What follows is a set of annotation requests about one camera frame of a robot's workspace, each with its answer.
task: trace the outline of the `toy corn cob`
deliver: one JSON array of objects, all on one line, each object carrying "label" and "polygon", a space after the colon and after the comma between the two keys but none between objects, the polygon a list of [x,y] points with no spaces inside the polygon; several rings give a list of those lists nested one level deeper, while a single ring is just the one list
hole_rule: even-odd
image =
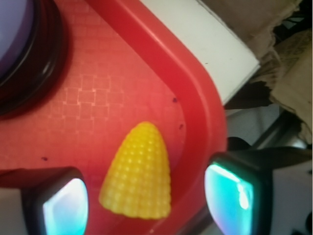
[{"label": "toy corn cob", "polygon": [[117,214],[159,219],[171,210],[168,154],[158,129],[149,122],[124,139],[103,182],[99,201]]}]

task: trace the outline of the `red plastic tray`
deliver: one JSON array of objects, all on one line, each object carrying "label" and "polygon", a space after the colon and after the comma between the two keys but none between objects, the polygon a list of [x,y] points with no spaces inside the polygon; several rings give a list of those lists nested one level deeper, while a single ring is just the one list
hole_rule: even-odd
[{"label": "red plastic tray", "polygon": [[[89,193],[87,234],[174,234],[205,205],[207,161],[225,150],[219,96],[196,58],[139,1],[87,2],[56,0],[70,34],[61,82],[36,108],[0,121],[0,166],[78,167]],[[170,156],[172,212],[162,220],[126,218],[98,203],[115,152],[145,120],[160,129]]]}]

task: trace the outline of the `cardboard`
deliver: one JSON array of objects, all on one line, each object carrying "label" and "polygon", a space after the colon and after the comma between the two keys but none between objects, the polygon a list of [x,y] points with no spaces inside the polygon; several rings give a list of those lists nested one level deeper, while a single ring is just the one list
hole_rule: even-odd
[{"label": "cardboard", "polygon": [[302,121],[300,138],[312,144],[312,29],[294,34],[275,47],[282,67],[275,82],[270,77],[270,99]]}]

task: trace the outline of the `teal light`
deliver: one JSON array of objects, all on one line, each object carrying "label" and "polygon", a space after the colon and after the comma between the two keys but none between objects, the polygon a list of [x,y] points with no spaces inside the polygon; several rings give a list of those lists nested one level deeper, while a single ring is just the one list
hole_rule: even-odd
[{"label": "teal light", "polygon": [[43,206],[47,235],[82,235],[88,220],[88,194],[81,179],[72,179]]},{"label": "teal light", "polygon": [[224,234],[251,234],[252,184],[213,163],[205,172],[205,194],[210,213]]}]

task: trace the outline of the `toy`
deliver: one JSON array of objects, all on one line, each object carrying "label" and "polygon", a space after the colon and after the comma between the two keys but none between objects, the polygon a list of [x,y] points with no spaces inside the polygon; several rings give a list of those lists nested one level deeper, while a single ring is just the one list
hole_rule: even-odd
[{"label": "toy", "polygon": [[170,168],[162,135],[149,122],[125,138],[103,182],[99,201],[114,213],[143,219],[171,210]]}]

